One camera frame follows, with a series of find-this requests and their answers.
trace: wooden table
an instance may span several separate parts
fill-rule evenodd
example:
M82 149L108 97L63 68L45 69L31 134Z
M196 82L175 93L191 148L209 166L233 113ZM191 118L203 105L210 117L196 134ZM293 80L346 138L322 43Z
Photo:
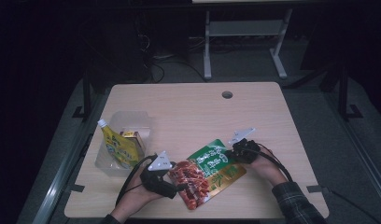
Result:
M233 94L222 97L224 91ZM106 102L102 119L118 111L147 111L151 118L149 154L166 151L171 161L182 161L215 139L227 143L233 132L255 127L253 139L270 149L287 167L309 201L327 217L327 205L320 192L308 193L318 184L304 152L286 101L274 82L198 84L139 84L115 86ZM94 164L102 143L96 127L76 185L65 207L68 217L104 217L113 208L125 178L106 175ZM252 170L215 198L188 210L177 195L145 206L138 218L282 218L271 186Z

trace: gray carpet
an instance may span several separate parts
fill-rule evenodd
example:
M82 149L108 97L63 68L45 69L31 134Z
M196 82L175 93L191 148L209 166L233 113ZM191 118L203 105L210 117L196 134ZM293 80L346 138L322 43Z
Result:
M307 45L306 40L287 40L284 43L280 55L289 75L286 80L277 76L268 51L275 41L259 39L252 41L252 45L247 48L243 46L225 53L213 53L211 56L213 77L210 82L275 81L280 85L288 85L310 72L299 70ZM190 55L187 63L178 57L157 63L164 69L162 83L203 82L200 74L195 71L203 72L202 55L200 50L196 50ZM162 76L162 69L152 67L155 79ZM369 102L363 88L350 79L348 102L357 105L364 118L352 119L348 123L343 122L334 108L337 101L336 90L332 93L321 92L318 89L321 79L322 77L318 77L297 90L283 90L317 181L320 185L342 194L381 222L381 199L346 131L346 127L354 130L381 172L381 116ZM18 223L31 223L34 220L66 153L72 149L71 147L79 138L85 140L88 134L94 131L109 90L106 94L93 94L92 108L95 117L82 122L82 119L72 118L76 107L82 105L81 88L82 82L79 82L63 113ZM69 186L75 182L81 162L82 159L79 160L70 176ZM68 197L69 192L65 190L49 223L98 223L99 219L94 218L69 219L65 217L64 207ZM375 223L359 209L333 193L324 193L324 197L330 209L330 216L327 219L330 224ZM264 220L262 223L283 223L283 220Z

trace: plastic container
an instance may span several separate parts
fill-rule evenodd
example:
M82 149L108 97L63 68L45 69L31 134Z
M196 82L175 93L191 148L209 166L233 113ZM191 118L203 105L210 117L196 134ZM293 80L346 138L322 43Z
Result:
M145 146L144 154L148 155L148 139L150 135L150 117L145 111L119 111L115 113L108 123L109 127L117 133L133 131L138 132ZM104 140L98 150L95 166L109 176L126 177L132 169L122 167L108 152Z

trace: sleeve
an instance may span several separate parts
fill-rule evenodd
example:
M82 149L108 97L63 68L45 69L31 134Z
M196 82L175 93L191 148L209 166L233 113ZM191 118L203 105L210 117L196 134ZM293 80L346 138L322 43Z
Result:
M106 215L106 217L100 222L100 224L120 224L120 222L118 222L111 215Z
M288 224L327 223L316 207L307 200L297 183L276 185L272 193Z

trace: human hand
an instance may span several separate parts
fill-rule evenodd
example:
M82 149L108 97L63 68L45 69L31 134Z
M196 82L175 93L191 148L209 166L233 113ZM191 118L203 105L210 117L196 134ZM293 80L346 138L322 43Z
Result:
M151 192L142 186L140 175L144 169L145 167L140 167L135 173L126 190L131 188L134 189L126 192L115 209L111 212L111 216L120 223L124 223L128 217L138 212L147 203L163 197L162 195Z
M261 152L267 156L274 157L273 152L260 145ZM280 169L271 161L259 155L254 162L250 164L251 168L262 178L267 179L273 187L288 182L287 178L281 173Z

